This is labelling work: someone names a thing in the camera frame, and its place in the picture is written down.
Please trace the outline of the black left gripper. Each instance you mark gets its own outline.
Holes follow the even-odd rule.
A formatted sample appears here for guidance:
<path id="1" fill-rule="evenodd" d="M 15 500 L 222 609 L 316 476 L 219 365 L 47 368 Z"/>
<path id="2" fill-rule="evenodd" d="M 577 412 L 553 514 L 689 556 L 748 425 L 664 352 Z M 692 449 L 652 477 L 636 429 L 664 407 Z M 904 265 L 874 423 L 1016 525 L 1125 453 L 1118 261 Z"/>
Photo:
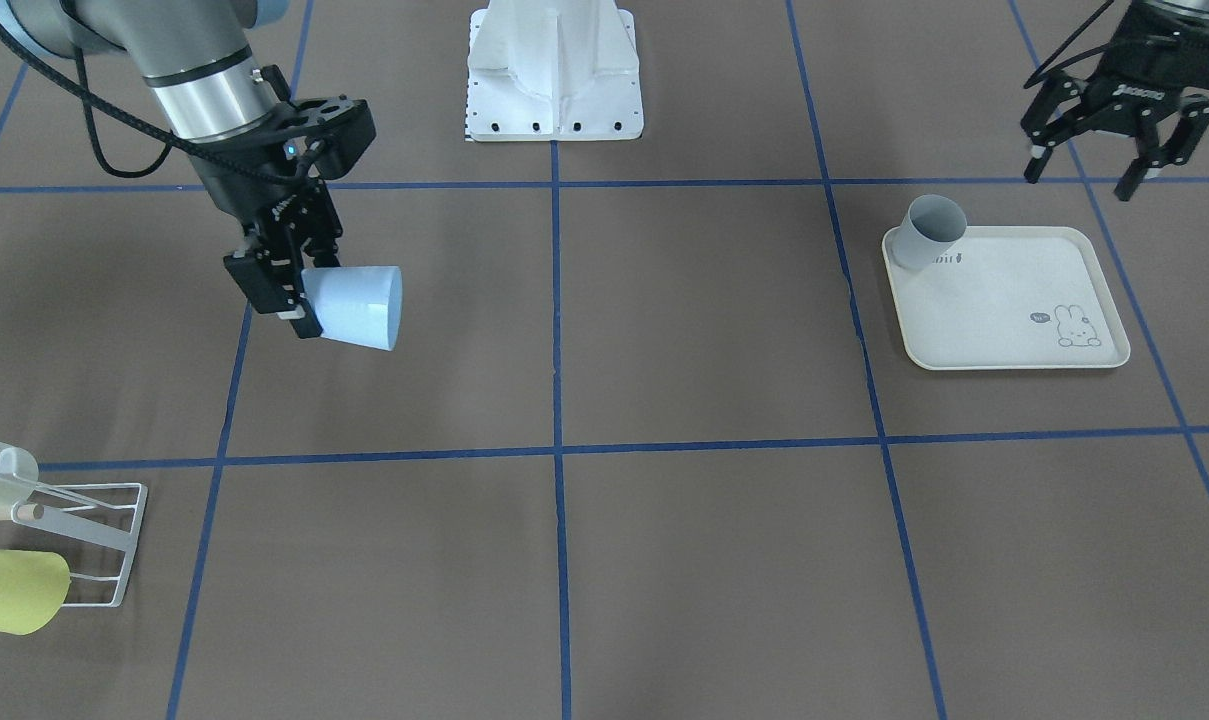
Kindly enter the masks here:
<path id="1" fill-rule="evenodd" d="M 1047 72 L 1020 118 L 1030 141 L 1025 182 L 1039 182 L 1053 152 L 1074 137 L 1097 130 L 1101 109 L 1120 97 L 1121 129 L 1134 138 L 1135 159 L 1113 194 L 1130 201 L 1144 181 L 1167 166 L 1192 159 L 1209 128 L 1209 1 L 1129 1 L 1111 36 L 1064 60 L 1071 68 L 1097 60 L 1087 79 Z"/>

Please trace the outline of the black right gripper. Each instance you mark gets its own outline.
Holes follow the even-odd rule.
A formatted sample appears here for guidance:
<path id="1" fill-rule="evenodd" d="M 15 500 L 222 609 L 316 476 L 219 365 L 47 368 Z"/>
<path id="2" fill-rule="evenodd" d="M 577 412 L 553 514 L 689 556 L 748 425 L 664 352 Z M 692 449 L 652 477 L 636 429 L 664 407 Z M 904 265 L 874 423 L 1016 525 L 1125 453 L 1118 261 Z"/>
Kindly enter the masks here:
<path id="1" fill-rule="evenodd" d="M 322 323 L 303 288 L 303 265 L 293 256 L 306 256 L 316 268 L 339 268 L 345 232 L 326 187 L 331 179 L 313 168 L 322 143 L 307 149 L 288 133 L 297 101 L 306 100 L 274 101 L 258 120 L 193 138 L 193 168 L 216 208 L 249 237 L 253 250 L 224 256 L 248 304 L 311 339 L 322 336 Z"/>

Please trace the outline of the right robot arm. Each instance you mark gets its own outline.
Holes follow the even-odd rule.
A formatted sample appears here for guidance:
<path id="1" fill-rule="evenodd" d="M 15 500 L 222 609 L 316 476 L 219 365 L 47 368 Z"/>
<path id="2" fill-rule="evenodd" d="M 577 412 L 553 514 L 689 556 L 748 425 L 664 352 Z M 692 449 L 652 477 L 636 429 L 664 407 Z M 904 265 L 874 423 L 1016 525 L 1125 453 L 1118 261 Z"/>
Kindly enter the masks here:
<path id="1" fill-rule="evenodd" d="M 368 101 L 297 99 L 245 35 L 284 1 L 0 1 L 0 41 L 79 97 L 83 117 L 118 120 L 189 156 L 216 208 L 243 238 L 222 259 L 253 310 L 299 338 L 389 352 L 403 314 L 397 266 L 343 266 L 343 227 L 328 184 L 375 140 Z M 86 56 L 127 56 L 155 95 L 160 128 L 97 95 Z"/>

